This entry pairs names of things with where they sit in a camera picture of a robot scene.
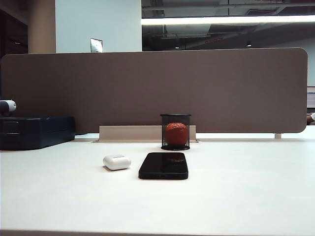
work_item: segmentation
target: white earbuds case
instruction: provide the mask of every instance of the white earbuds case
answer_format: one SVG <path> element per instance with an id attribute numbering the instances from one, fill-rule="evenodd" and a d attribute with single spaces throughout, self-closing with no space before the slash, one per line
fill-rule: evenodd
<path id="1" fill-rule="evenodd" d="M 105 156 L 103 163 L 104 166 L 112 171 L 126 169 L 131 165 L 130 159 L 120 154 Z"/>

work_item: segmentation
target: orange ball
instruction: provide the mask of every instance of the orange ball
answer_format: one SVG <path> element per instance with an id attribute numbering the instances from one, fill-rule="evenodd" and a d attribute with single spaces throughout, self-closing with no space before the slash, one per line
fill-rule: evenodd
<path id="1" fill-rule="evenodd" d="M 165 128 L 165 141 L 171 146 L 184 146 L 188 138 L 188 128 L 182 123 L 169 123 Z"/>

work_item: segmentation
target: smartphone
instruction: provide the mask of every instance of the smartphone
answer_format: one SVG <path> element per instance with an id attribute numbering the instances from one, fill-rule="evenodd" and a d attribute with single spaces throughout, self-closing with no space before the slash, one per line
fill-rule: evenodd
<path id="1" fill-rule="evenodd" d="M 188 167 L 181 152 L 151 152 L 139 170 L 141 179 L 187 179 Z"/>

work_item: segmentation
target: pen holder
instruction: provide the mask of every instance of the pen holder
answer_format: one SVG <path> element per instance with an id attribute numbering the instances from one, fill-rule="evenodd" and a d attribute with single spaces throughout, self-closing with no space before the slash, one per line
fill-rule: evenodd
<path id="1" fill-rule="evenodd" d="M 161 114 L 162 116 L 162 149 L 189 149 L 190 114 Z"/>

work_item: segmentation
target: fluorescent light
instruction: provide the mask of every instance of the fluorescent light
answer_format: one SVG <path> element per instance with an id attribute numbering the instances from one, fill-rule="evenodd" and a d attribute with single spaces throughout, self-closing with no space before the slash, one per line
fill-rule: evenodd
<path id="1" fill-rule="evenodd" d="M 308 16 L 229 16 L 141 19 L 147 25 L 200 25 L 200 24 L 244 24 L 244 23 L 292 23 L 315 22 L 315 15 Z"/>

